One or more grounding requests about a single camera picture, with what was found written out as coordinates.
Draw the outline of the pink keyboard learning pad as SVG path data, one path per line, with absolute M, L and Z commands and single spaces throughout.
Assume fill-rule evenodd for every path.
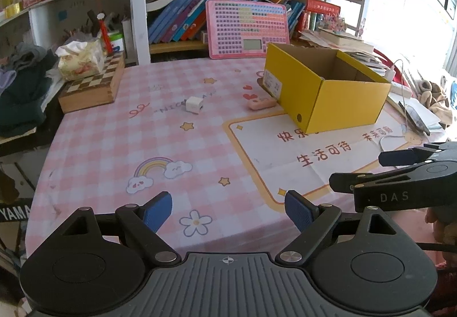
M 290 43 L 286 7 L 250 0 L 205 4 L 212 59 L 263 58 L 268 45 Z

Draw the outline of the yellow cardboard box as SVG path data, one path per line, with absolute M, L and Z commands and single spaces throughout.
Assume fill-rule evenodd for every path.
M 269 44 L 263 87 L 305 133 L 374 124 L 390 82 L 345 52 Z

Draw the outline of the floral tissue box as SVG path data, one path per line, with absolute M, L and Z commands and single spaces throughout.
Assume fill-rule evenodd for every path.
M 101 74 L 105 56 L 99 40 L 72 41 L 58 47 L 58 69 L 68 82 Z

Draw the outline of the pink checkered tablecloth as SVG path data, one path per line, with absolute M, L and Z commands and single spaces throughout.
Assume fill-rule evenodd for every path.
M 391 109 L 375 124 L 307 134 L 263 98 L 261 59 L 169 61 L 127 69 L 114 103 L 67 114 L 41 171 L 25 236 L 33 252 L 74 210 L 109 213 L 171 194 L 160 236 L 175 250 L 277 252 L 296 236 L 284 212 L 293 189 L 353 208 L 333 172 L 378 170 L 383 150 L 415 138 Z M 185 110 L 204 99 L 199 114 Z

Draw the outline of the wooden chess box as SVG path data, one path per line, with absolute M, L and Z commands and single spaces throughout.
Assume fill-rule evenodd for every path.
M 64 114 L 114 103 L 125 70 L 125 55 L 109 55 L 101 74 L 67 82 L 59 95 Z

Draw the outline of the stack of papers and books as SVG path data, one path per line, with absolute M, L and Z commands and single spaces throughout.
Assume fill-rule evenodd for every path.
M 350 34 L 335 33 L 326 29 L 318 31 L 304 30 L 300 32 L 300 39 L 313 42 L 321 47 L 346 52 L 349 56 L 360 61 L 383 77 L 389 71 L 388 66 L 384 65 L 380 60 L 380 56 L 374 52 L 372 45 Z

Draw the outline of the red book set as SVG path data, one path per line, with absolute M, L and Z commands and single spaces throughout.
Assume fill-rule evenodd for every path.
M 327 17 L 339 17 L 341 7 L 322 0 L 299 0 L 304 5 L 303 11 L 298 15 L 294 28 L 293 38 L 298 38 L 300 32 L 316 31 Z

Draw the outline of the small white cube charger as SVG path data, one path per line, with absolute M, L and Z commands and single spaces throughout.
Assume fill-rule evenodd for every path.
M 189 113 L 199 114 L 204 105 L 204 99 L 197 96 L 190 96 L 184 102 L 185 110 Z

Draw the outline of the brown plush toy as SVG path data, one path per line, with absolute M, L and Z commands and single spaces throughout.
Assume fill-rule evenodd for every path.
M 420 103 L 440 119 L 443 128 L 450 127 L 453 123 L 453 113 L 449 99 L 440 85 L 422 80 L 418 83 L 420 90 Z

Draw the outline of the pile of clothes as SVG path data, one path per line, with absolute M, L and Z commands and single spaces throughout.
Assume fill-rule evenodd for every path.
M 51 50 L 24 42 L 1 66 L 1 137 L 39 127 L 46 119 L 42 104 L 53 83 L 47 75 L 57 63 Z

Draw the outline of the white power strip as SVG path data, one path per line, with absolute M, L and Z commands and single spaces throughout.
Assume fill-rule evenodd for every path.
M 398 82 L 391 82 L 390 92 L 395 93 L 397 95 L 401 95 L 405 98 L 411 98 L 413 96 L 413 92 L 409 87 L 402 85 Z

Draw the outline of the pink eraser case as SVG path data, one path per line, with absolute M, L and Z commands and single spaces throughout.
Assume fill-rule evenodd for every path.
M 273 108 L 276 105 L 277 101 L 273 97 L 255 98 L 248 101 L 248 107 L 254 111 Z

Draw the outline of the smartphone on table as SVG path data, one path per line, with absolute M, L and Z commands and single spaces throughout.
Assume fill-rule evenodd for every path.
M 412 128 L 418 132 L 419 134 L 424 134 L 426 136 L 430 136 L 430 130 L 425 125 L 423 119 L 419 116 L 417 111 L 412 107 L 405 103 L 399 102 L 399 107 L 402 109 L 402 112 L 405 115 L 407 122 L 412 126 Z

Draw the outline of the white wall charger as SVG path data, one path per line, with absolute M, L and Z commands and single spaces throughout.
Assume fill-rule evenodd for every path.
M 387 81 L 387 82 L 392 82 L 394 77 L 396 75 L 396 71 L 392 68 L 387 68 L 384 72 L 384 76 L 383 78 Z

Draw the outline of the row of blue books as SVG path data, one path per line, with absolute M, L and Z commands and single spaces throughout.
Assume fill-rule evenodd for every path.
M 185 40 L 185 35 L 200 16 L 205 15 L 208 0 L 173 0 L 150 21 L 150 45 Z

